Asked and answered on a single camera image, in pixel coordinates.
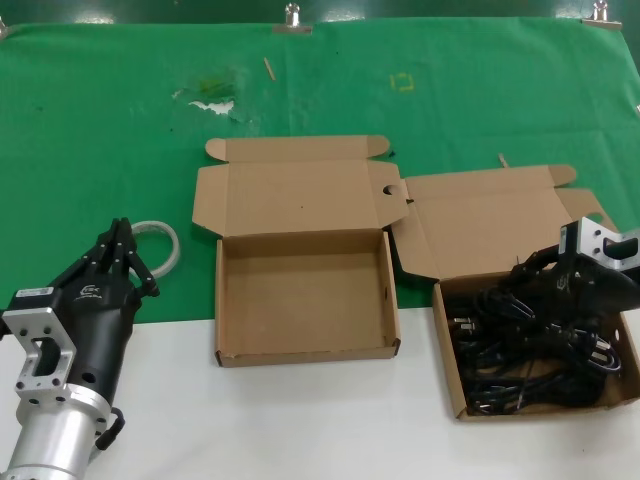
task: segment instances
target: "power cord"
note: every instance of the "power cord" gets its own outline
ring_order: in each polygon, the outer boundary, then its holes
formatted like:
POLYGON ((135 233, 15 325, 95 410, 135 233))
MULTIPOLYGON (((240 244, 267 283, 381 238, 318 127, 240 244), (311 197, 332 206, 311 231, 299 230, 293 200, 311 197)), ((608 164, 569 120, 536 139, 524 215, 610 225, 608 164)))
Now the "power cord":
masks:
POLYGON ((551 319, 540 298, 519 299, 499 287, 448 298, 445 307, 472 414, 510 415, 541 403, 588 407, 607 375, 621 369, 598 317, 551 319), (532 376, 538 361, 547 368, 532 376))

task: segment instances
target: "box flap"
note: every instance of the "box flap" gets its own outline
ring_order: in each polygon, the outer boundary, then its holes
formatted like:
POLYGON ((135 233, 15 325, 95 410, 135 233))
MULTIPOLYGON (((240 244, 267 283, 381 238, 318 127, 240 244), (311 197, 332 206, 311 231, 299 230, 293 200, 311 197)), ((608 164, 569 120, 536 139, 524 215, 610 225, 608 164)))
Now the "box flap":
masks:
POLYGON ((362 160, 389 150, 382 135, 335 137, 213 138, 207 153, 225 162, 362 160))
POLYGON ((198 171, 194 223, 226 237, 377 229, 408 213, 384 137, 213 139, 229 162, 198 171))
POLYGON ((414 202, 392 225, 403 270, 441 280, 508 272, 572 220, 600 213, 610 225, 590 191, 559 188, 575 178, 568 165, 407 178, 414 202))

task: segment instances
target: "table surface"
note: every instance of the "table surface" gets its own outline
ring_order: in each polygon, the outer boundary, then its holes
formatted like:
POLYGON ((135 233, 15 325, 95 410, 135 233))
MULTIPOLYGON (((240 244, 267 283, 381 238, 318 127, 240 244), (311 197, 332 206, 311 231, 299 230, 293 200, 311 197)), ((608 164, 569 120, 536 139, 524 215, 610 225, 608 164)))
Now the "table surface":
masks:
MULTIPOLYGON (((640 78, 620 32, 577 20, 386 19, 311 36, 25 26, 2 42, 0 69, 0 306, 128 216, 169 223, 183 245, 136 320, 211 318, 215 236, 191 212, 212 137, 382 134, 403 176, 500 168, 500 153, 514 167, 569 163, 620 229, 640 224, 640 78), (229 116, 191 104, 225 98, 229 116)), ((169 248, 140 252, 153 266, 169 248)), ((430 291, 401 283, 399 306, 427 306, 430 291)))
MULTIPOLYGON (((627 315, 637 342, 640 314, 627 315)), ((536 421, 452 418, 431 309, 400 312, 393 360, 223 369, 212 321, 136 325, 115 405, 127 425, 86 480, 633 478, 640 402, 536 421)), ((0 469, 24 352, 0 343, 0 469)))

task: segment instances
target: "empty cardboard box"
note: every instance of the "empty cardboard box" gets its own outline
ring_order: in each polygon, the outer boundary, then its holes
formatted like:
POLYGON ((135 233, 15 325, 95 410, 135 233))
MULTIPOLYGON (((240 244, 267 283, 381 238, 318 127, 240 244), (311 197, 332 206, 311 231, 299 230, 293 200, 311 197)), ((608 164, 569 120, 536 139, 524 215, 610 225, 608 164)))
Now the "empty cardboard box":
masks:
MULTIPOLYGON (((433 308, 451 403, 457 418, 471 416, 458 374, 447 313, 447 297, 495 285, 518 259, 558 244, 560 228, 589 214, 602 215, 589 190, 561 188, 575 180, 566 165, 505 168, 406 179, 409 215, 392 225, 394 242, 405 272, 439 280, 433 308)), ((609 376, 599 404, 612 408, 640 397, 640 368, 635 347, 622 315, 609 319, 605 329, 618 331, 615 344, 623 371, 609 376)), ((532 405, 520 414, 567 412, 552 405, 532 405)))
POLYGON ((213 139, 194 223, 217 247, 225 367, 391 358, 400 332, 387 234, 408 213, 379 136, 213 139))

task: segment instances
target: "silver metal bracket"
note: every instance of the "silver metal bracket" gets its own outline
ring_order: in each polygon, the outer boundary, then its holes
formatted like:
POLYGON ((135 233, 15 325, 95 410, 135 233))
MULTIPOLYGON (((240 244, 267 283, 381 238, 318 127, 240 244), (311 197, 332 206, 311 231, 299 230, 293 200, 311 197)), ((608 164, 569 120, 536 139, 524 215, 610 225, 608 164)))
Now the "silver metal bracket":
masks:
POLYGON ((300 24, 300 7, 296 3, 289 3, 284 8, 285 23, 274 25, 274 33, 311 33, 313 27, 300 24))
POLYGON ((592 27, 607 28, 609 30, 621 30, 622 23, 610 22, 607 8, 609 4, 605 0, 596 0, 593 4, 593 14, 589 18, 583 18, 582 23, 592 27))
POLYGON ((603 267, 624 272, 640 267, 640 250, 625 258, 613 258, 607 255, 607 247, 611 244, 632 242, 640 245, 640 229, 627 233, 613 232, 602 227, 593 220, 584 217, 578 224, 577 253, 594 259, 603 267))
POLYGON ((20 398, 34 403, 50 397, 52 392, 62 390, 73 364, 76 347, 53 309, 8 310, 2 319, 27 352, 15 387, 20 398), (54 350, 59 350, 60 355, 55 368, 50 367, 41 374, 38 371, 42 358, 41 347, 47 342, 55 343, 54 350))

